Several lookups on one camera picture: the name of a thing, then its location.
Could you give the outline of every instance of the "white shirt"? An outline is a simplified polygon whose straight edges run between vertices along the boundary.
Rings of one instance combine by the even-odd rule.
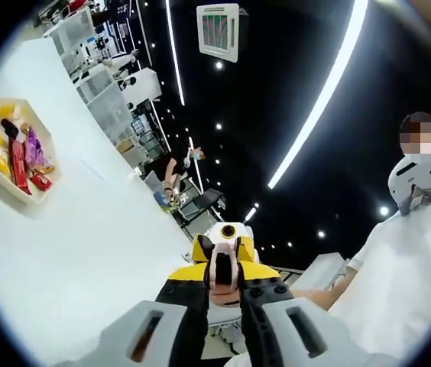
[[[375,226],[349,266],[359,270],[329,310],[368,352],[402,359],[431,327],[431,204]],[[249,367],[247,353],[225,367]]]

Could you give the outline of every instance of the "white counter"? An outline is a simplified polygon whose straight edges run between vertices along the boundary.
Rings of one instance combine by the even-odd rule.
[[[26,98],[53,135],[63,180],[26,207],[0,187],[0,318],[41,364],[82,343],[185,265],[190,243],[115,150],[73,88],[51,39],[0,68],[0,96]]]

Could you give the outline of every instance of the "red snack wrapper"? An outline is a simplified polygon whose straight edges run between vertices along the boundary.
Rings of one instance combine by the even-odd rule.
[[[41,191],[48,191],[53,184],[51,180],[39,173],[35,173],[32,176],[31,181]]]
[[[19,189],[24,191],[27,195],[32,193],[27,185],[27,173],[25,171],[25,149],[24,144],[16,140],[10,139],[10,165],[12,170],[11,178]]]

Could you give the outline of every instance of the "recessed light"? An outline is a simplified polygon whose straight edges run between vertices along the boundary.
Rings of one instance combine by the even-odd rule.
[[[389,208],[387,208],[386,206],[382,206],[380,208],[380,214],[381,214],[381,216],[388,216],[389,215]]]

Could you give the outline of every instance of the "purple snack wrapper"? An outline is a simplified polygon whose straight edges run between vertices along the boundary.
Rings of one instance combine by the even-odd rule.
[[[33,128],[29,128],[28,136],[25,144],[25,162],[30,170],[40,170],[50,166],[47,159],[44,157],[44,151],[41,147],[41,142],[37,139]]]

